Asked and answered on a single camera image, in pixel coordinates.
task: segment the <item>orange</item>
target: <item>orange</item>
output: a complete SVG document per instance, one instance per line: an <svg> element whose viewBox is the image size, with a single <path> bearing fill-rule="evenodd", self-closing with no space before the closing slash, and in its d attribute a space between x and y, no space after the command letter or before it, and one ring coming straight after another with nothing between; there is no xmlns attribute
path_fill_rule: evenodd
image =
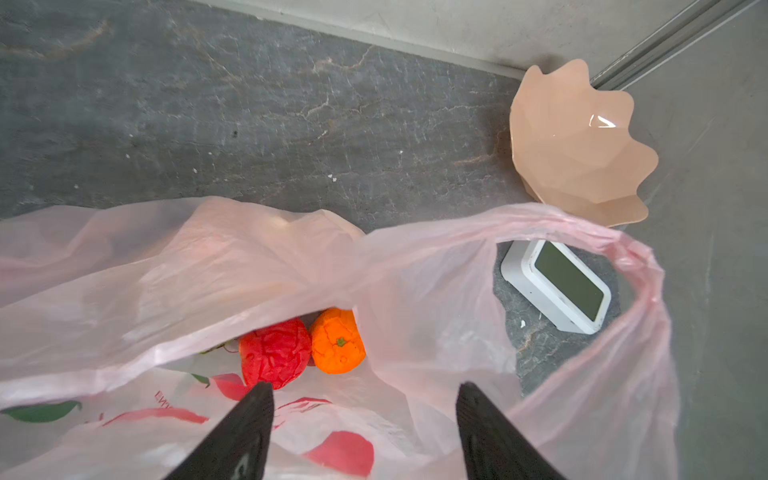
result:
<svg viewBox="0 0 768 480"><path fill-rule="evenodd" d="M352 310L331 308L321 313L310 328L312 358L325 373L347 373L366 358Z"/></svg>

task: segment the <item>white clock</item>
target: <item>white clock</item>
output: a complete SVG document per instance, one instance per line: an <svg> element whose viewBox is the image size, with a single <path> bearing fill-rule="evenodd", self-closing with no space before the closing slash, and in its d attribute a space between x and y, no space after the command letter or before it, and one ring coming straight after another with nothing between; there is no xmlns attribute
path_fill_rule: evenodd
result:
<svg viewBox="0 0 768 480"><path fill-rule="evenodd" d="M559 330L600 330L611 291L563 243L516 240L502 262L502 276Z"/></svg>

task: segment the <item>pink plastic bag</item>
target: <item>pink plastic bag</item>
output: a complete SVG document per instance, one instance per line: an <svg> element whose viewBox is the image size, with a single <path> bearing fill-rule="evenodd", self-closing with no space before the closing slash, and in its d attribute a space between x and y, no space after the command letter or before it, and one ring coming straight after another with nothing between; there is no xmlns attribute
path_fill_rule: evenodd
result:
<svg viewBox="0 0 768 480"><path fill-rule="evenodd" d="M636 300L522 399L492 268L497 242L533 238L605 255ZM87 402L130 388L155 366L338 306L355 310L368 357L344 376L308 369L276 392L286 408L275 419L267 478L359 472L317 465L330 439L352 434L372 446L370 478L465 478L454 404L468 380L570 480L676 478L679 400L663 277L642 243L540 204L369 235L324 210L292 214L218 197L52 207L0 223L0 409ZM218 390L223 412L235 400ZM96 463L131 452L132 478L160 478L213 428L220 417L211 415L195 427L154 417L77 427L6 474L100 478L103 470L89 474ZM176 439L177 449L159 452L146 442L152 432L163 445ZM88 445L98 455L85 453Z"/></svg>

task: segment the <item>scalloped plastic bowl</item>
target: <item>scalloped plastic bowl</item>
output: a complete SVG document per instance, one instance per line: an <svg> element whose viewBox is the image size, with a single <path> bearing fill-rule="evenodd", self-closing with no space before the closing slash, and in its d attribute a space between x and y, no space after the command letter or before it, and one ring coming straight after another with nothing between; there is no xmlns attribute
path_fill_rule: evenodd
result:
<svg viewBox="0 0 768 480"><path fill-rule="evenodd" d="M654 149L629 135L624 91L597 91L583 60L550 74L531 67L512 102L512 160L536 200L612 227L648 216L637 187L656 168Z"/></svg>

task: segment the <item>marble floor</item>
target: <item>marble floor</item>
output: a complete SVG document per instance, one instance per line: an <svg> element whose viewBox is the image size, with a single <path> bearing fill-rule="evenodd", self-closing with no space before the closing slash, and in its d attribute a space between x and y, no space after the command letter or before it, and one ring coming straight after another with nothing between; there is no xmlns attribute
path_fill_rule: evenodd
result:
<svg viewBox="0 0 768 480"><path fill-rule="evenodd" d="M219 195L369 232L530 200L514 79L181 0L3 8L0 218ZM607 262L580 254L615 293ZM530 392L593 337L494 275Z"/></svg>

